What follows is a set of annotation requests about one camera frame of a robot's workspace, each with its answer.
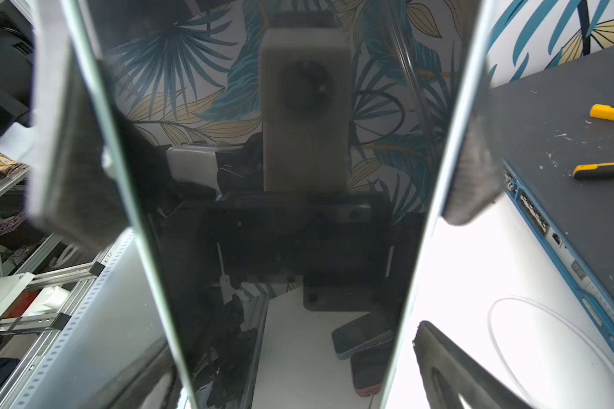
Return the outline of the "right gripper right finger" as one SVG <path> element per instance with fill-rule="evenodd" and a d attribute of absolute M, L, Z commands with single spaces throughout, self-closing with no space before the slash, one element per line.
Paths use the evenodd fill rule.
<path fill-rule="evenodd" d="M 431 408 L 528 408 L 433 323 L 419 323 L 414 352 Z"/>

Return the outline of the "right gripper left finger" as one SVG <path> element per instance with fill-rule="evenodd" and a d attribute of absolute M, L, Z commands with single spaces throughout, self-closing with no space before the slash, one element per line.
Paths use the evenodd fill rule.
<path fill-rule="evenodd" d="M 176 408 L 181 390 L 172 352 L 161 337 L 80 408 Z"/>

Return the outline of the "black phone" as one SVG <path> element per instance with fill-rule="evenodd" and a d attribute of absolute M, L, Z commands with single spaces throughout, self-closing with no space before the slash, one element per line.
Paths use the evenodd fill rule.
<path fill-rule="evenodd" d="M 448 211 L 494 3 L 65 1 L 192 408 L 344 407 Z"/>

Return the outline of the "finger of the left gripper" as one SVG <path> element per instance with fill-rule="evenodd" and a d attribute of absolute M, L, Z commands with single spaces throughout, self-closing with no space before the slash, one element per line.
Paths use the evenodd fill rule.
<path fill-rule="evenodd" d="M 502 143 L 493 119 L 490 83 L 489 74 L 484 73 L 443 209 L 443 219 L 452 226 L 469 224 L 503 190 Z"/>
<path fill-rule="evenodd" d="M 35 2 L 33 18 L 35 141 L 27 214 L 37 228 L 98 252 L 129 222 L 116 183 L 102 168 L 102 135 L 61 2 Z"/>

